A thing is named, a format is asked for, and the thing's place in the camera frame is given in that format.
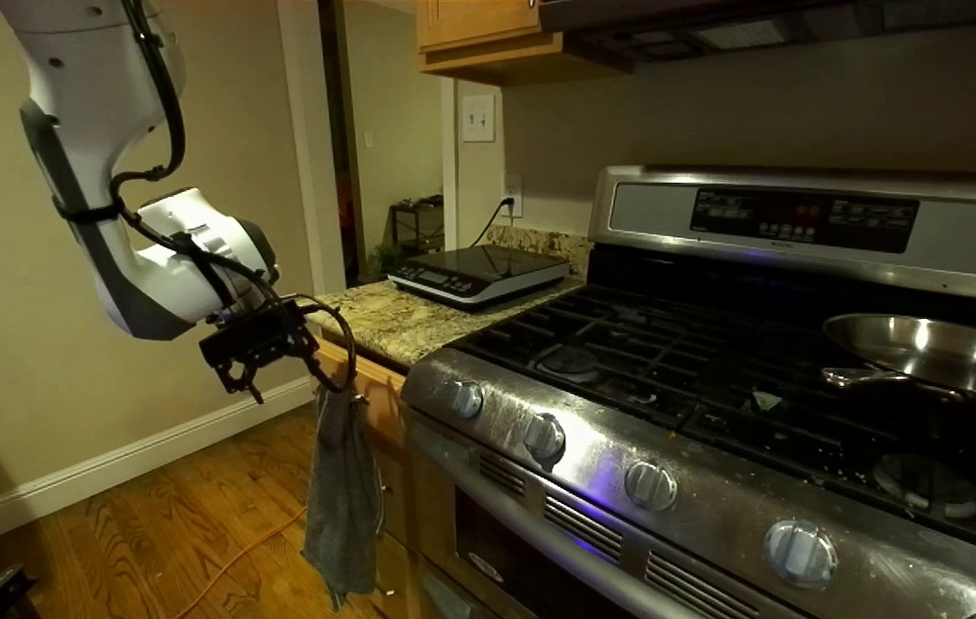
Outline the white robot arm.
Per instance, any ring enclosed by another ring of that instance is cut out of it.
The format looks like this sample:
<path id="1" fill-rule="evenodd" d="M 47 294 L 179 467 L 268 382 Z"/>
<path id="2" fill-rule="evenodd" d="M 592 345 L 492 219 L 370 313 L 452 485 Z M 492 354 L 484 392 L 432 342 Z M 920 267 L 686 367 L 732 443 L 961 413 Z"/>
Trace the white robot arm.
<path id="1" fill-rule="evenodd" d="M 83 243 L 106 315 L 136 342 L 175 342 L 197 325 L 204 362 L 226 392 L 299 358 L 315 379 L 306 310 L 277 297 L 261 226 L 221 213 L 198 189 L 141 209 L 126 181 L 163 181 L 185 158 L 175 46 L 148 0 L 0 0 L 27 58 L 22 129 L 54 213 Z"/>

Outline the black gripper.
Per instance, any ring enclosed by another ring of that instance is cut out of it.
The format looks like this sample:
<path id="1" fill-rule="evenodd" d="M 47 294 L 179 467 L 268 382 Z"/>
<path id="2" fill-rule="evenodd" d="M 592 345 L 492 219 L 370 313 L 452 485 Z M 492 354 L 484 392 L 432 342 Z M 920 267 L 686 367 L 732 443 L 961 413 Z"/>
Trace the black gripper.
<path id="1" fill-rule="evenodd" d="M 198 342 L 204 362 L 226 392 L 259 392 L 254 376 L 282 358 L 310 362 L 315 342 L 306 330 L 306 310 L 291 301 L 248 310 Z"/>

